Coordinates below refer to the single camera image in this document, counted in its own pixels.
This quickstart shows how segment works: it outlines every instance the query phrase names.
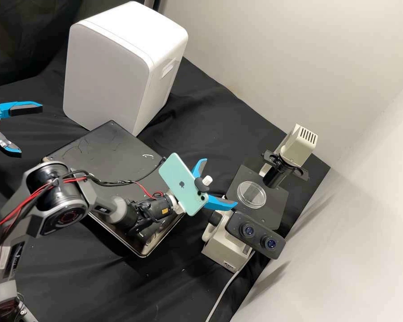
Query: white box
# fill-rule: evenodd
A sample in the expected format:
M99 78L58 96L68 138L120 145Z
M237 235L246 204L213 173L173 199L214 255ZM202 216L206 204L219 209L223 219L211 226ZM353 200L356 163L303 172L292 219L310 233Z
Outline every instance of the white box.
M72 25L65 114L88 130L113 119L136 136L166 103L187 40L184 28L137 2Z

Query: white cable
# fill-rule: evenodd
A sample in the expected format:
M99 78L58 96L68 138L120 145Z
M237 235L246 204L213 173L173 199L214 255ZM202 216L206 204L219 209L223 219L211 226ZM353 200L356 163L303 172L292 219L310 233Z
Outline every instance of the white cable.
M240 271L245 267L246 263L249 262L249 260L252 258L252 256L254 255L255 251L253 250L251 252L251 254L249 255L249 257L245 260L245 262L242 264L242 266L236 271L236 273L234 273L234 275L231 277L231 279L227 282L227 284L225 284L221 294L219 295L218 299L215 302L215 305L213 306L212 310L210 310L210 313L206 319L205 322L209 322L210 318L212 317L212 315L214 315L214 312L216 310L216 307L218 306L219 302L221 301L225 291L227 291L227 288L230 286L230 284L232 283L232 281L236 278L236 276L238 276L238 274L240 273Z

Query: inverted microscope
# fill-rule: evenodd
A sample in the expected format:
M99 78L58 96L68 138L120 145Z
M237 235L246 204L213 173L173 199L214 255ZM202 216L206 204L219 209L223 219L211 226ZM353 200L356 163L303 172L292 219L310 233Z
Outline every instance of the inverted microscope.
M280 183L290 174L309 179L302 166L317 141L315 133L296 124L273 152L262 153L265 163L259 171L241 165L224 196L239 202L232 210L212 213L201 252L231 272L242 268L252 250L277 259L285 240L274 230L288 199Z

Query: mint green iphone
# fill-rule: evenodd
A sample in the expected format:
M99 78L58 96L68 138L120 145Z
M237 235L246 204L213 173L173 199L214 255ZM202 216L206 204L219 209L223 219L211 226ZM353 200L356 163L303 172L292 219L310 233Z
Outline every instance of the mint green iphone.
M198 191L193 174L176 153L167 158L158 172L188 215L194 216L207 203L208 194Z

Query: black cloth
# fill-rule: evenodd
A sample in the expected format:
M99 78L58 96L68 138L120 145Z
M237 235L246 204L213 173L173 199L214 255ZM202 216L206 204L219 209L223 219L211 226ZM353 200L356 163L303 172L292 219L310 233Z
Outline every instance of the black cloth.
M23 151L22 159L0 152L0 208L22 173L86 130L62 110L65 56L38 76L0 87L0 102L33 100L42 114L3 120L0 130ZM209 159L205 173L215 191L226 191L239 165L262 164L285 133L222 85L183 60L166 106L139 138L162 155L177 152L188 164ZM311 156L311 180L287 178L290 191L284 235L329 167ZM147 258L112 253L81 224L30 240L17 273L18 290L42 321L204 321L231 273L200 253L210 211L185 216ZM212 321L229 321L268 260L255 254L225 293Z
M72 23L125 2L0 0L0 85L37 75L66 41Z

